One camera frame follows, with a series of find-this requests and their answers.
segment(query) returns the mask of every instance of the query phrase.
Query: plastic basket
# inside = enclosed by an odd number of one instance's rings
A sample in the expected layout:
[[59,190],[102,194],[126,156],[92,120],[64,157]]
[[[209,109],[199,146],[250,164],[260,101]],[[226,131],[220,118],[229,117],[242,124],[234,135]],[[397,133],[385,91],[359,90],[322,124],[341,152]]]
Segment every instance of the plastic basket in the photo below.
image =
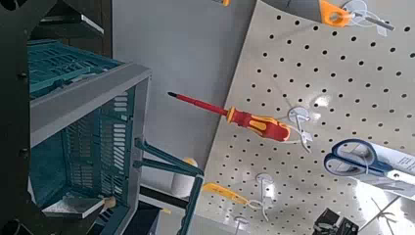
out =
[[82,74],[101,73],[121,63],[66,46],[55,40],[36,40],[27,45],[30,93],[70,81]]
[[[56,41],[30,43],[28,55],[30,94],[37,97],[53,90],[57,81],[121,65]],[[102,225],[101,234],[114,234],[129,207],[135,90],[129,88],[31,149],[29,176],[38,207],[46,208],[64,196],[115,196],[117,206],[96,221]]]

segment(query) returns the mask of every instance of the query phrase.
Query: pegboard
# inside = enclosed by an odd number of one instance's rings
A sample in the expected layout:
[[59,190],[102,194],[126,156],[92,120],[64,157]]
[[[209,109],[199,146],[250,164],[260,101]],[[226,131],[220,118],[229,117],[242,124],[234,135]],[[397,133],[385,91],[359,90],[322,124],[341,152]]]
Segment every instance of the pegboard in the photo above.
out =
[[[333,1],[341,5],[345,1]],[[396,26],[388,37],[376,28],[333,28],[275,10],[257,2],[239,64],[226,101],[261,116],[281,121],[288,110],[303,106],[311,121],[303,128],[313,135],[312,154],[301,145],[287,145],[229,125],[218,126],[207,162],[206,182],[219,183],[248,199],[260,200],[255,176],[267,172],[275,183],[264,190],[274,200],[261,211],[223,197],[202,193],[197,213],[235,226],[244,216],[251,234],[309,235],[314,220],[326,209],[363,225],[394,195],[350,178],[328,173],[323,159],[332,146],[347,138],[368,140],[414,154],[415,2],[369,1],[369,10]],[[413,205],[407,199],[402,204]],[[395,220],[415,233],[414,214],[394,206]],[[376,220],[361,234],[391,234]]]

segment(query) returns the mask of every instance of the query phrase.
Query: hanging tool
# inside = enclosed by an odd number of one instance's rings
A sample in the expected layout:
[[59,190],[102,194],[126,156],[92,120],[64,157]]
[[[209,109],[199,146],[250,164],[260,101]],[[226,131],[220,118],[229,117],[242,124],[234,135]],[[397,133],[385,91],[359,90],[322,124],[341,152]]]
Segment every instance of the hanging tool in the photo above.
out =
[[234,201],[237,204],[242,204],[244,206],[248,206],[253,210],[260,210],[262,208],[262,202],[257,200],[248,200],[241,195],[235,193],[234,191],[227,189],[225,187],[222,187],[219,184],[215,183],[206,183],[202,189],[202,191],[210,192],[219,194],[229,200]]
[[[219,2],[223,6],[228,6],[230,4],[230,0],[212,1]],[[262,0],[262,2],[288,14],[330,26],[344,27],[347,26],[353,18],[362,17],[366,21],[376,24],[377,26],[386,28],[387,30],[394,30],[394,27],[390,24],[374,19],[366,14],[348,12],[325,0]]]
[[291,126],[289,127],[287,124],[282,123],[273,117],[253,116],[246,112],[237,111],[235,107],[231,107],[229,111],[226,111],[211,104],[173,92],[168,92],[168,95],[202,109],[226,116],[228,123],[235,122],[239,126],[243,126],[253,131],[262,138],[273,139],[280,142],[285,142],[290,138]]
[[[363,154],[358,155],[355,151],[348,153],[341,150],[342,146],[350,144],[358,144],[357,147]],[[370,143],[359,139],[348,139],[336,144],[332,149],[332,153],[324,159],[324,166],[329,172],[338,176],[371,174],[415,185],[414,175],[397,170],[390,164],[379,161],[374,147]]]
[[231,0],[212,0],[213,2],[217,2],[222,4],[223,6],[227,7],[231,3]]

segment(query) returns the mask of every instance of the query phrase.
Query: pegboard hook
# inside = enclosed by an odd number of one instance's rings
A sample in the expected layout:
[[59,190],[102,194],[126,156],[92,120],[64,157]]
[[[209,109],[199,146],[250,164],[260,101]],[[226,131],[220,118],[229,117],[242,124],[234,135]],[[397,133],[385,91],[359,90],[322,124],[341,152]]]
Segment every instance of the pegboard hook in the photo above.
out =
[[295,130],[299,134],[300,142],[302,146],[308,153],[311,153],[311,150],[309,150],[307,146],[307,142],[312,141],[311,134],[308,132],[305,132],[301,127],[302,122],[311,120],[308,110],[304,107],[294,107],[289,110],[288,119],[296,123],[297,128],[293,126],[290,126],[290,128]]

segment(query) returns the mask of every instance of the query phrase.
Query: blue scissors handle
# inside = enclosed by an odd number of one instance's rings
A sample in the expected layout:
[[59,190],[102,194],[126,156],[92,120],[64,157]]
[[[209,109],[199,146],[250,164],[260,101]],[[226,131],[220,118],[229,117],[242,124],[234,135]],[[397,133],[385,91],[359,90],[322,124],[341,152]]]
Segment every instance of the blue scissors handle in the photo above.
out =
[[[350,143],[364,145],[368,149],[369,155],[362,157],[354,153],[342,152],[341,147]],[[350,168],[347,171],[337,171],[330,167],[335,162],[349,165]],[[378,161],[378,155],[370,143],[359,139],[347,139],[333,146],[332,153],[328,154],[324,160],[324,166],[329,172],[339,176],[354,176],[366,173],[367,170],[370,174],[385,176],[385,172],[393,170],[389,164]]]

